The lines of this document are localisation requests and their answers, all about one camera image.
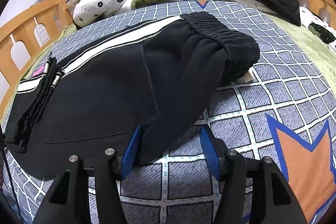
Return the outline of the black pants with white stripe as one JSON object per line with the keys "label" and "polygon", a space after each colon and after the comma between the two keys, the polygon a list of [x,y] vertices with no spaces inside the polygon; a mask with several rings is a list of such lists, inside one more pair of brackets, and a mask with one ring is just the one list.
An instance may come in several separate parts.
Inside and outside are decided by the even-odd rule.
{"label": "black pants with white stripe", "polygon": [[137,162],[162,155],[200,117],[216,89],[243,77],[260,49],[208,12],[138,23],[97,39],[17,90],[5,145],[31,176],[88,169],[108,148],[122,155],[138,124]]}

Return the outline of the grey checked bed sheet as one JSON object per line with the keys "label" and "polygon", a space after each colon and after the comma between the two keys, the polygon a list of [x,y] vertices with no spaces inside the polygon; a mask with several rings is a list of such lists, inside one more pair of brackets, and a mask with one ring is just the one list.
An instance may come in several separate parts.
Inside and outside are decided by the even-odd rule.
{"label": "grey checked bed sheet", "polygon": [[[335,90],[317,65],[268,15],[235,2],[173,2],[99,20],[57,41],[62,60],[138,23],[208,12],[251,36],[260,57],[219,86],[196,122],[162,155],[137,162],[121,180],[108,148],[88,169],[76,155],[62,172],[36,178],[5,145],[14,99],[1,123],[1,223],[323,223],[335,221]],[[211,175],[199,133],[209,125],[227,146],[224,180]]]}

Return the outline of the wooden bed frame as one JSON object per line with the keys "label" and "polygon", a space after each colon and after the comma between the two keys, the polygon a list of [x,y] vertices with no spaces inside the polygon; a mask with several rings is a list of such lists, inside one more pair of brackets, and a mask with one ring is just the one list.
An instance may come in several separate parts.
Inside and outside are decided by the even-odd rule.
{"label": "wooden bed frame", "polygon": [[[45,0],[21,12],[1,27],[1,115],[14,99],[19,80],[38,66],[58,40],[76,31],[66,0]],[[311,58],[335,90],[335,51],[304,26],[268,14]]]}

